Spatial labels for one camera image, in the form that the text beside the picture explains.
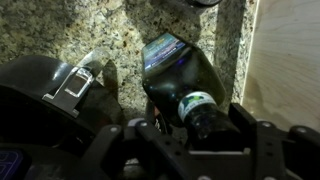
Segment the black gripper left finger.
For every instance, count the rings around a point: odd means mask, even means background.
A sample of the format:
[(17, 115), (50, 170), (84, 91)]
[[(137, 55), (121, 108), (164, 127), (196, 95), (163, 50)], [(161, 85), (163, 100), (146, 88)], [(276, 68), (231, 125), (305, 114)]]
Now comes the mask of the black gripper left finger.
[(150, 100), (146, 103), (145, 119), (153, 124), (162, 134), (171, 134), (172, 128), (164, 119), (160, 111)]

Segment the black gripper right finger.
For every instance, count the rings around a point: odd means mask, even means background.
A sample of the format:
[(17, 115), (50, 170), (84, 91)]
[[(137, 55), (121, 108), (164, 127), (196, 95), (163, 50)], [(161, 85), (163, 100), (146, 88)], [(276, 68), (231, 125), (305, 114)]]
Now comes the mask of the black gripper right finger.
[(257, 121), (239, 103), (230, 104), (228, 116), (246, 140), (255, 137)]

